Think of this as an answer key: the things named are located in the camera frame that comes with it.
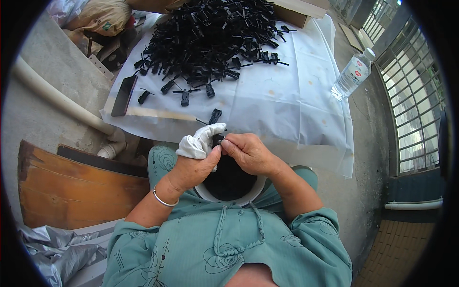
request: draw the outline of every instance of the white pipe on wall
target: white pipe on wall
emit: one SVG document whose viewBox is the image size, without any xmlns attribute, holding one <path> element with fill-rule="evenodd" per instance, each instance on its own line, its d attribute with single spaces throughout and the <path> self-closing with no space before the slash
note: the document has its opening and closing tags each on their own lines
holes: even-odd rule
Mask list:
<svg viewBox="0 0 459 287">
<path fill-rule="evenodd" d="M 114 141 L 115 143 L 110 143 L 102 147 L 97 153 L 98 156 L 104 158 L 115 158 L 116 154 L 126 147 L 126 137 L 120 128 L 115 128 L 110 124 L 104 123 L 101 118 L 93 115 L 91 112 L 69 99 L 38 75 L 38 73 L 34 71 L 21 56 L 17 57 L 16 63 L 13 66 L 13 73 L 27 87 L 49 101 L 51 104 L 88 126 L 109 135 L 108 140 Z"/>
<path fill-rule="evenodd" d="M 16 63 L 13 66 L 13 73 L 32 91 L 36 92 L 38 95 L 45 98 L 47 101 L 67 114 L 95 129 L 98 129 L 104 134 L 112 135 L 115 132 L 114 126 L 104 123 L 101 118 L 93 115 L 91 112 L 66 97 L 63 93 L 44 80 L 26 63 L 26 61 L 24 61 L 21 56 L 17 57 Z"/>
<path fill-rule="evenodd" d="M 384 205 L 385 209 L 391 210 L 429 210 L 440 208 L 443 204 L 443 198 L 429 200 L 423 203 L 396 203 L 389 202 Z"/>
</svg>

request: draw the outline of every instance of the phone screen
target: phone screen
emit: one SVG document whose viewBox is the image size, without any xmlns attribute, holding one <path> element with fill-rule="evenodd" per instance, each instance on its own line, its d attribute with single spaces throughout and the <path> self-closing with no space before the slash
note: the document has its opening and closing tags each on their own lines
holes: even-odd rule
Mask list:
<svg viewBox="0 0 459 287">
<path fill-rule="evenodd" d="M 116 96 L 115 104 L 113 105 L 112 117 L 124 116 L 126 114 L 135 82 L 137 82 L 136 75 L 123 79 L 118 95 Z"/>
</svg>

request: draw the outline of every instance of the table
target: table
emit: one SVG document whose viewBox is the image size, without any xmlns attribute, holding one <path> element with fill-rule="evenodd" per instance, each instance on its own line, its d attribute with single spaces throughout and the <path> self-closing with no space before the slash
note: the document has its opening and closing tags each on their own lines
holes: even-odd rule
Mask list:
<svg viewBox="0 0 459 287">
<path fill-rule="evenodd" d="M 119 87 L 125 77 L 134 74 L 134 63 L 151 38 L 151 30 L 134 47 L 119 72 L 106 104 L 100 110 L 104 122 L 123 130 L 158 141 L 179 142 L 202 127 L 196 118 L 208 121 L 214 108 L 223 111 L 219 122 L 232 133 L 257 134 L 271 152 L 290 165 L 326 169 L 345 177 L 353 174 L 353 128 L 347 100 L 337 101 L 330 94 L 339 75 L 334 59 L 335 26 L 330 16 L 312 19 L 297 32 L 284 33 L 277 52 L 284 65 L 254 63 L 238 70 L 239 80 L 227 77 L 214 82 L 216 96 L 207 98 L 205 86 L 190 94 L 190 105 L 180 105 L 181 94 L 173 90 L 189 89 L 179 78 L 167 95 L 160 88 L 168 81 L 150 72 L 139 75 L 123 117 L 111 117 Z M 147 89 L 150 95 L 141 106 L 137 99 Z"/>
</svg>

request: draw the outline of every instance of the water bottle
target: water bottle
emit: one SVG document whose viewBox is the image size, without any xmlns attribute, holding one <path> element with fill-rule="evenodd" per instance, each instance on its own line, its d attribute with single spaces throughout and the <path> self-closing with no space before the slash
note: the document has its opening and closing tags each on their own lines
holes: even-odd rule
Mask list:
<svg viewBox="0 0 459 287">
<path fill-rule="evenodd" d="M 354 54 L 333 84 L 331 94 L 339 101 L 347 99 L 370 75 L 374 59 L 375 54 L 370 48 L 366 48 L 363 54 Z"/>
</svg>

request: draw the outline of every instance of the bracelet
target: bracelet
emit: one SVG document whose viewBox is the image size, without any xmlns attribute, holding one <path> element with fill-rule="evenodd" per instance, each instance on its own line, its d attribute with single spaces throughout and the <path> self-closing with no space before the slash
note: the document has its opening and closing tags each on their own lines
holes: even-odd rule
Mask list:
<svg viewBox="0 0 459 287">
<path fill-rule="evenodd" d="M 179 203 L 179 201 L 180 201 L 180 198 L 179 198 L 179 199 L 177 199 L 177 202 L 174 203 L 174 204 L 165 203 L 164 201 L 162 201 L 161 199 L 159 199 L 159 197 L 156 195 L 156 186 L 153 187 L 153 194 L 155 195 L 156 199 L 157 199 L 161 204 L 163 204 L 163 205 L 165 205 L 165 206 L 174 207 L 174 206 L 176 206 L 176 205 Z"/>
</svg>

